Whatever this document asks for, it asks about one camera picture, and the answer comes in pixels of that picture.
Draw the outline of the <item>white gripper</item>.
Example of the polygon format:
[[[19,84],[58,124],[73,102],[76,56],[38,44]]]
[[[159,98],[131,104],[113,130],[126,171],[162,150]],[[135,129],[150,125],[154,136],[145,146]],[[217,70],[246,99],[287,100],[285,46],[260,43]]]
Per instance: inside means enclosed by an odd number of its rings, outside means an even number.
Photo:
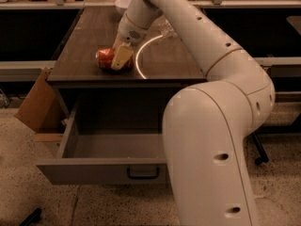
[[[141,43],[147,36],[148,31],[133,24],[127,14],[124,13],[119,22],[118,33],[113,43],[115,53],[111,65],[111,68],[115,71],[121,70],[132,57],[134,50],[131,44],[137,46]]]

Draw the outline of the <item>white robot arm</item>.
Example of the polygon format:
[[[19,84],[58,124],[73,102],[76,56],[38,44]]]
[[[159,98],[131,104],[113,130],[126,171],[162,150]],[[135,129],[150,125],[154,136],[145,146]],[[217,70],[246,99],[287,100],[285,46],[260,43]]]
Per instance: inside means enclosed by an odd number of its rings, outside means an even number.
[[[119,39],[139,44],[166,16],[205,82],[177,92],[163,117],[163,141],[181,226],[259,226],[245,138],[269,117],[275,88],[235,40],[187,0],[132,0]]]

